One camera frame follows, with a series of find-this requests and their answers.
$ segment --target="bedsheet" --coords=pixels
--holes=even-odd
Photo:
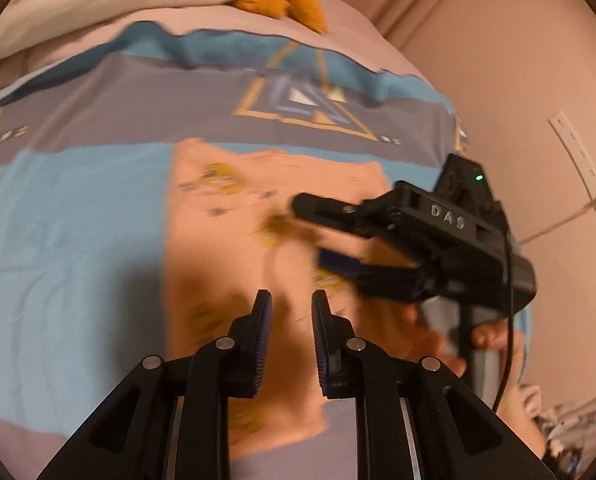
[[[0,456],[16,478],[35,478],[143,356],[167,353],[172,161],[188,139],[340,164],[358,184],[369,164],[381,184],[366,195],[400,179],[431,189],[456,126],[417,76],[287,37],[155,22],[0,93]],[[218,158],[189,182],[212,190],[202,213],[220,219],[242,183]],[[265,182],[258,201],[273,200]],[[234,478],[287,478],[291,460],[301,478],[353,476],[353,406],[324,410],[324,433],[248,454]]]
[[[300,44],[343,54],[372,72],[412,75],[426,81],[423,74],[388,44],[371,22],[357,10],[338,0],[318,1],[329,24],[329,33],[326,35],[317,34],[289,18],[272,20],[230,6],[130,12],[108,22],[45,41],[3,60],[0,62],[0,95],[10,92],[12,85],[17,88],[28,78],[46,71],[56,63],[114,40],[126,27],[136,22],[158,23],[175,36],[184,36],[194,30],[211,29],[291,38]],[[139,53],[138,48],[148,48],[135,41],[132,46],[136,54]]]

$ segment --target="bed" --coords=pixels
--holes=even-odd
[[[313,244],[287,234],[287,199],[431,189],[461,149],[447,99],[359,12],[319,1],[326,35],[230,6],[158,8],[0,62],[0,458],[16,479],[145,355],[222,335],[258,288],[281,298],[289,342],[311,330],[313,288],[352,317],[348,284],[299,270]],[[212,301],[222,314],[198,321]],[[234,478],[352,478],[353,403],[316,404],[324,422],[236,453]]]

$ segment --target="black cable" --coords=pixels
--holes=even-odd
[[[500,407],[502,396],[504,395],[504,391],[509,382],[509,377],[511,376],[511,365],[513,365],[513,265],[511,262],[511,244],[509,243],[508,233],[504,237],[504,250],[506,251],[507,266],[506,281],[509,288],[509,318],[506,336],[506,361],[504,363],[504,371],[502,372],[502,380],[500,380],[500,387],[498,388],[498,393],[495,396],[492,408],[494,413],[497,413],[497,410]]]

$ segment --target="pink wall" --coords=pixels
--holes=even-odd
[[[441,0],[396,46],[456,105],[518,238],[588,200],[546,118],[596,164],[596,17],[583,0]],[[547,405],[596,394],[596,212],[525,246],[536,266],[528,381]]]

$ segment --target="yellow triangle pattern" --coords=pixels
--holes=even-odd
[[[339,86],[332,87],[327,93],[327,98],[330,101],[337,101],[338,103],[347,102],[347,99],[345,99],[345,94],[343,94],[342,89]]]
[[[319,110],[316,110],[315,112],[313,112],[312,121],[315,122],[316,124],[329,124],[331,126],[335,126],[334,121],[332,121],[329,116],[325,115],[324,113],[322,113]]]
[[[295,88],[289,90],[289,101],[300,103],[301,105],[318,106],[300,90],[296,90]]]

